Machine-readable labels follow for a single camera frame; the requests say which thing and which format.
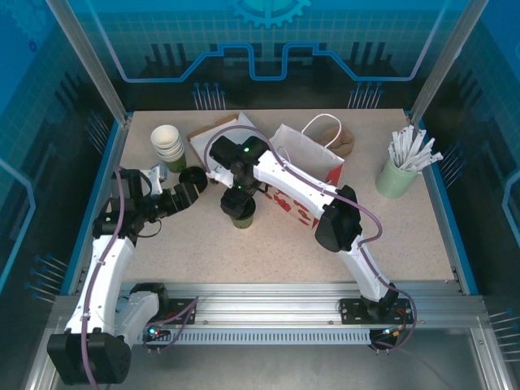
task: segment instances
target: white paper cup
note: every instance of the white paper cup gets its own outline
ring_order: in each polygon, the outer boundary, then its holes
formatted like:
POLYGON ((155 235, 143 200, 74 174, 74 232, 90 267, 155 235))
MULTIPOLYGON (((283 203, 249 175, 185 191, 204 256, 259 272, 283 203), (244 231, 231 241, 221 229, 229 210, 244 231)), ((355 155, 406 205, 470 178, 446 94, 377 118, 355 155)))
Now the white paper cup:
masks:
POLYGON ((158 157, 160 159, 162 159, 165 163, 171 163, 173 161, 176 161, 178 160, 182 155, 184 154, 184 148, 179 150, 177 153, 175 154, 171 154, 169 156, 165 156, 163 154, 159 154, 157 153, 158 157))
POLYGON ((160 158, 178 158, 182 153, 184 153, 184 147, 182 144, 180 146, 181 147, 175 152, 159 152, 158 150, 155 150, 155 153, 157 153, 160 158))
POLYGON ((152 131, 151 136, 149 136, 152 144, 155 149, 170 149, 176 146, 179 143, 182 143, 180 139, 179 130, 175 126, 171 126, 170 124, 164 124, 163 126, 159 126, 155 130, 152 131))
POLYGON ((172 147, 169 148, 169 149, 160 149, 160 148, 155 147, 155 145, 154 145, 154 149, 155 149, 155 151, 156 151, 158 154, 161 154, 161 155, 167 156, 167 155, 175 154, 175 153, 177 153, 179 150, 183 150, 183 149, 184 149, 184 145, 183 145, 182 142, 178 142, 177 145, 172 146, 172 147))

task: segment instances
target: aluminum frame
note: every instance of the aluminum frame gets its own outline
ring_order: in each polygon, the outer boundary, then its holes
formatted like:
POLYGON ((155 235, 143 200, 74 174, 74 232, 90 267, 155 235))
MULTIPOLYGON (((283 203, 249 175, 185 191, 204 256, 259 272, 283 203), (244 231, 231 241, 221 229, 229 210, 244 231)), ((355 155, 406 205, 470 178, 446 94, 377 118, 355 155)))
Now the aluminum frame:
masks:
POLYGON ((439 90, 440 85, 449 72, 449 69, 460 54, 462 47, 479 21, 489 0, 468 0, 466 8, 453 28, 451 35, 439 54, 439 58, 431 69, 424 86, 422 87, 414 106, 410 110, 412 124, 418 124, 423 117, 431 100, 439 90))
POLYGON ((119 124, 125 125, 127 111, 68 1, 46 0, 46 2, 111 114, 119 124))
MULTIPOLYGON (((458 283, 454 281, 403 282, 396 285, 406 289, 416 300, 418 331, 442 328, 470 330, 475 346, 475 364, 480 365, 487 388, 515 388, 498 349, 482 297, 462 295, 458 283)), ((129 293, 131 287, 125 284, 121 293, 129 293)), ((199 296, 196 321, 187 326, 193 332, 225 330, 241 334, 262 329, 330 332, 377 328, 340 324, 338 300, 358 297, 355 283, 168 284, 167 288, 170 297, 199 296)), ((56 370, 46 353, 46 344, 50 334, 63 331, 77 299, 74 296, 57 297, 25 390, 55 388, 58 382, 56 370)))
POLYGON ((457 249, 457 243, 453 237, 452 228, 449 224, 448 213, 443 206, 442 197, 440 196, 440 190, 436 183, 436 178, 433 173, 433 167, 429 166, 422 170, 424 181, 426 183, 428 194, 430 195, 431 204, 433 206, 433 212, 437 218, 439 224, 440 235, 446 248, 449 263, 455 270, 455 280, 460 283, 461 291, 464 294, 470 294, 471 288, 468 284, 464 267, 462 266, 461 257, 457 249))

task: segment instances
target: dark green cup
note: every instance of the dark green cup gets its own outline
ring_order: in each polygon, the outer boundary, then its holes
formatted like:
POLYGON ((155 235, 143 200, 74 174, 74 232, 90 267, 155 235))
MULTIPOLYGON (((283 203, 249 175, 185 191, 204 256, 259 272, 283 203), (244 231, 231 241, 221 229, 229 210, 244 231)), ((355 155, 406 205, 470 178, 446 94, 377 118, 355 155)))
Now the dark green cup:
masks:
POLYGON ((231 218, 235 228, 247 229, 253 223, 254 212, 257 209, 257 205, 253 198, 248 199, 245 203, 245 209, 242 215, 238 218, 231 218))

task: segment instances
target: gear icon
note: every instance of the gear icon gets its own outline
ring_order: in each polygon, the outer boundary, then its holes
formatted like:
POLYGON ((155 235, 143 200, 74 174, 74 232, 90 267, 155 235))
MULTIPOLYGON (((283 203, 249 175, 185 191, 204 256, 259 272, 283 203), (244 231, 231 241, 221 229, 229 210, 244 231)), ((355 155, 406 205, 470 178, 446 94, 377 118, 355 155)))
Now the gear icon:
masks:
POLYGON ((44 0, 3 0, 0 10, 8 10, 16 25, 29 39, 42 33, 47 25, 44 0))
POLYGON ((246 23, 254 27, 261 25, 271 28, 273 24, 282 27, 284 22, 292 23, 293 16, 303 15, 303 7, 310 6, 310 0, 229 0, 236 16, 242 16, 246 23))

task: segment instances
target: stacked paper cups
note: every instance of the stacked paper cups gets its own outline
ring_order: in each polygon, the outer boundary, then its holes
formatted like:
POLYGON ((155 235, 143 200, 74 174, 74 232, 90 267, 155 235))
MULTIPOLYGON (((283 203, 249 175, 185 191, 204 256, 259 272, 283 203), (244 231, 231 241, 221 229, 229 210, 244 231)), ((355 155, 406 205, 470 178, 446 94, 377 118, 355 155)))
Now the stacked paper cups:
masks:
POLYGON ((155 153, 163 160, 168 169, 180 173, 186 168, 184 145, 179 130, 170 124, 164 124, 152 131, 150 136, 155 153))

